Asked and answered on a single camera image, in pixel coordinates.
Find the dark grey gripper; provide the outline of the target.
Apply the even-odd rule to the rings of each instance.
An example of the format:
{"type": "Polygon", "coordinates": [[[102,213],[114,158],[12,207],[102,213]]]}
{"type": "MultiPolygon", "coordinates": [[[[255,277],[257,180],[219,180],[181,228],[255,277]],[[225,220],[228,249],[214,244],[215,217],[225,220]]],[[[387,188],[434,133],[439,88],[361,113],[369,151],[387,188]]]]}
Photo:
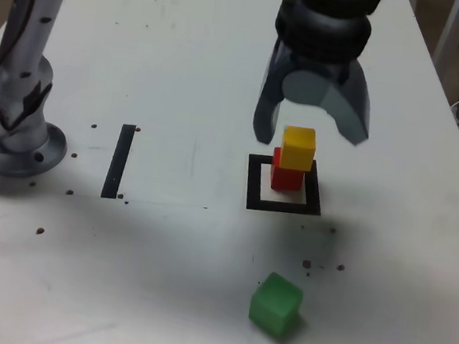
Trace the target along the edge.
{"type": "Polygon", "coordinates": [[[270,144],[280,102],[320,107],[335,121],[340,135],[354,146],[369,136],[370,98],[358,61],[323,64],[302,57],[276,40],[253,115],[255,138],[270,144]]]}

